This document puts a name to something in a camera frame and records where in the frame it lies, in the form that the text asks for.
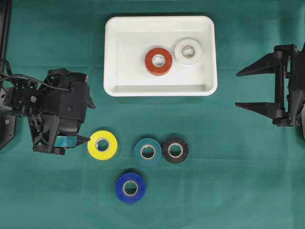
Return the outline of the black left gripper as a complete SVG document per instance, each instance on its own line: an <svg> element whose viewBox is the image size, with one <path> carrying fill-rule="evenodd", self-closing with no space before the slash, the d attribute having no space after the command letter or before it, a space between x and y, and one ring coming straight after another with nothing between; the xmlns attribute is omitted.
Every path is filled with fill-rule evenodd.
<svg viewBox="0 0 305 229"><path fill-rule="evenodd" d="M46 78L41 81L25 74L12 73L7 68L7 72L2 73L2 81L12 86L2 89L2 118L27 116L33 151L64 155L67 149L85 144L90 138L78 134L80 121L59 118L43 110L47 87L55 89ZM89 92L86 93L86 107L96 108Z"/></svg>

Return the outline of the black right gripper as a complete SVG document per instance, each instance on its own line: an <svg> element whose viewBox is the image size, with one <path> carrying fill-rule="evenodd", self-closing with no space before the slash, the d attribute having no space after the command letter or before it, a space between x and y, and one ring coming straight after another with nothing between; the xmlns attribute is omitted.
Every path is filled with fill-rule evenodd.
<svg viewBox="0 0 305 229"><path fill-rule="evenodd" d="M277 45L236 76L275 73L275 103L235 103L236 106L272 119L277 126L296 126L305 123L305 50L297 46ZM288 79L287 104L284 107L284 78Z"/></svg>

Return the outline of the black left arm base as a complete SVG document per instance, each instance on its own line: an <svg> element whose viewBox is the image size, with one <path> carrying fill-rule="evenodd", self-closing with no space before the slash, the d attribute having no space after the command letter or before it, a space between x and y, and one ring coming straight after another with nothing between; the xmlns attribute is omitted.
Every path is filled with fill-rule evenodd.
<svg viewBox="0 0 305 229"><path fill-rule="evenodd" d="M5 58L12 0L0 0L0 58Z"/></svg>

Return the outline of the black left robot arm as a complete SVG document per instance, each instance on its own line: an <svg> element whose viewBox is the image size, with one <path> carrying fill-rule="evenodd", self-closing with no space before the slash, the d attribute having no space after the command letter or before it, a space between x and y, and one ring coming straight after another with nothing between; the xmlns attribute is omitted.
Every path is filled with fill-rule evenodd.
<svg viewBox="0 0 305 229"><path fill-rule="evenodd" d="M24 74L1 74L12 87L0 89L0 146L15 137L17 117L26 117L36 152L64 155L89 141L78 134L87 108L94 109L88 75L49 70L44 81Z"/></svg>

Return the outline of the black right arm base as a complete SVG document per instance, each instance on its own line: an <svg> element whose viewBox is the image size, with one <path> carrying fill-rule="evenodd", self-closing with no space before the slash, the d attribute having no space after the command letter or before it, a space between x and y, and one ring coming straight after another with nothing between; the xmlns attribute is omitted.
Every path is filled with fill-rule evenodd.
<svg viewBox="0 0 305 229"><path fill-rule="evenodd" d="M300 116L299 125L296 128L296 134L298 137L305 139L305 123L303 121L303 117Z"/></svg>

